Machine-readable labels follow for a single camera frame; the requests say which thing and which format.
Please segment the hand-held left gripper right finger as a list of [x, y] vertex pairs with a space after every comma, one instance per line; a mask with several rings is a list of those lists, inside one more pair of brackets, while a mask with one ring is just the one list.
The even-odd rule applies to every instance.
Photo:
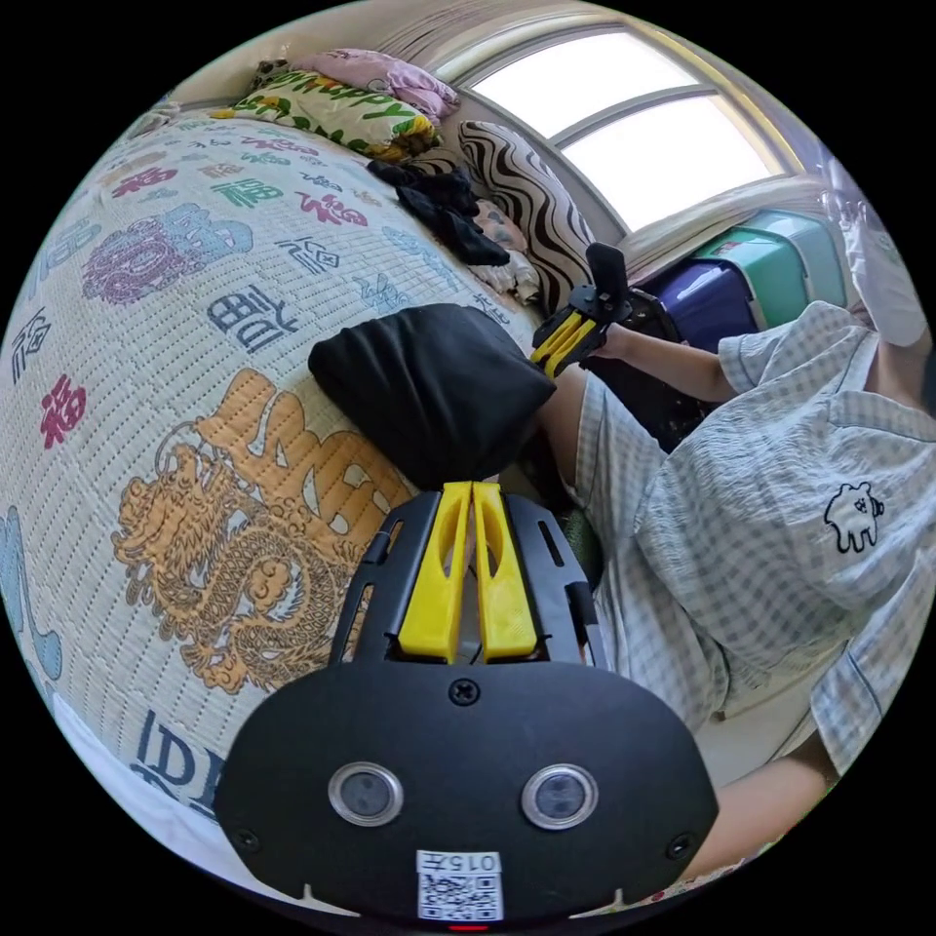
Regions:
[[538, 635], [524, 567], [499, 484], [472, 485], [475, 575], [482, 656], [486, 663], [530, 657]]

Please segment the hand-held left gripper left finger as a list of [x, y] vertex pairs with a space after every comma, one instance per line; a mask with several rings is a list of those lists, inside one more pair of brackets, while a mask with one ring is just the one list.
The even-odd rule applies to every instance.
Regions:
[[398, 634], [404, 654], [452, 663], [457, 655], [472, 484], [444, 486]]

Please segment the person's right hand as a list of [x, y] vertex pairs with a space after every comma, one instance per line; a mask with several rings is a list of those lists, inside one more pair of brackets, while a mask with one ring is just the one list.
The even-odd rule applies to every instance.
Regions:
[[603, 343], [591, 352], [590, 358], [621, 361], [641, 369], [648, 348], [652, 348], [652, 341], [647, 335], [613, 324], [607, 328]]

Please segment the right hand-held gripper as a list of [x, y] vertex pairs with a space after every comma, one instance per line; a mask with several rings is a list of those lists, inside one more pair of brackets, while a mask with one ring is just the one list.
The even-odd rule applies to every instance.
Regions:
[[611, 326], [628, 324], [636, 312], [630, 291], [600, 292], [594, 286], [578, 288], [571, 306], [551, 315], [533, 335], [529, 359], [549, 378], [594, 355], [606, 345]]

